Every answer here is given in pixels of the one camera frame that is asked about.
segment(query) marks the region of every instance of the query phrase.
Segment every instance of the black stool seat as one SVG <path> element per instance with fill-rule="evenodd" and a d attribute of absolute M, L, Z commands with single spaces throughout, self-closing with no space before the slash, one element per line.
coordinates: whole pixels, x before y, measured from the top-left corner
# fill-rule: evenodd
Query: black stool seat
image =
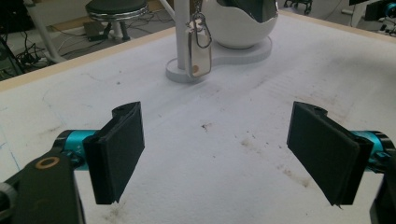
<path fill-rule="evenodd" d="M 129 20 L 149 10 L 146 0 L 92 0 L 85 9 L 97 21 Z"/>

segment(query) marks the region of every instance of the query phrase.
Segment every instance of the white tabletop surface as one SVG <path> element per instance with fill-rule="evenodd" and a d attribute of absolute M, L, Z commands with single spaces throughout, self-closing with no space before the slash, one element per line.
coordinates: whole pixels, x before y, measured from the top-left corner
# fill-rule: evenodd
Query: white tabletop surface
<path fill-rule="evenodd" d="M 331 207 L 286 141 L 294 101 L 396 141 L 396 46 L 305 20 L 281 14 L 269 58 L 195 84 L 165 76 L 173 30 L 1 82 L 0 181 L 63 130 L 101 129 L 140 101 L 146 148 L 120 203 L 96 205 L 76 172 L 88 223 L 370 223 L 382 175 L 365 173 L 354 205 Z"/>

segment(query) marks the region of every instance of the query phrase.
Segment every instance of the white spherical robot head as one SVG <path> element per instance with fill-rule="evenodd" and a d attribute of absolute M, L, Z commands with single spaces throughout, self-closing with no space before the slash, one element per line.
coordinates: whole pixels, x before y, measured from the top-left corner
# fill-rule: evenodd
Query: white spherical robot head
<path fill-rule="evenodd" d="M 212 38 L 231 49 L 262 41 L 277 19 L 276 0 L 203 0 L 202 12 Z"/>

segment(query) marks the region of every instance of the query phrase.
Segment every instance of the hanging tag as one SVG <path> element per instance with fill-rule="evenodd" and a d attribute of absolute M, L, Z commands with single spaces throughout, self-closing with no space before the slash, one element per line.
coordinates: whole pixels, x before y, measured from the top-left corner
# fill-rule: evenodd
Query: hanging tag
<path fill-rule="evenodd" d="M 192 28 L 186 30 L 187 43 L 184 62 L 186 72 L 190 77 L 201 77 L 208 74 L 212 67 L 212 53 L 208 45 L 210 37 L 205 33 L 205 30 L 194 29 L 193 25 Z M 202 48 L 198 43 L 207 44 L 207 46 Z"/>

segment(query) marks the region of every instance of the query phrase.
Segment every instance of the round white base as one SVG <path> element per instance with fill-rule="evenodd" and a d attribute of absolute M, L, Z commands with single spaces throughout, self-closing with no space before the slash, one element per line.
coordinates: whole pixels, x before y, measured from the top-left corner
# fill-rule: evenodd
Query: round white base
<path fill-rule="evenodd" d="M 272 40 L 266 37 L 262 42 L 248 49 L 228 49 L 219 43 L 212 43 L 212 67 L 222 64 L 250 64 L 258 63 L 270 56 Z M 172 81 L 190 83 L 197 81 L 198 77 L 189 77 L 186 71 L 177 67 L 177 59 L 169 61 L 166 65 L 166 76 Z"/>

